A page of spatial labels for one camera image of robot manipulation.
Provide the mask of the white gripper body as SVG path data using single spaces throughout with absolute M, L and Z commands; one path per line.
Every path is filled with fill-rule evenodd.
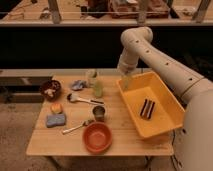
M 123 59 L 120 59 L 117 65 L 117 69 L 122 75 L 129 75 L 134 71 L 135 65 L 129 64 L 125 62 Z

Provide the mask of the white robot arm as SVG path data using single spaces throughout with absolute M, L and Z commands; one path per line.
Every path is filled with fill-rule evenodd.
M 151 45 L 149 27 L 121 34 L 118 69 L 130 75 L 141 59 L 187 104 L 179 147 L 181 171 L 213 171 L 213 82 Z

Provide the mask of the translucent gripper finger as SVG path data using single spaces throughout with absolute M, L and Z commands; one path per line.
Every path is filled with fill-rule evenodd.
M 122 88 L 127 90 L 132 80 L 132 76 L 130 74 L 122 76 Z

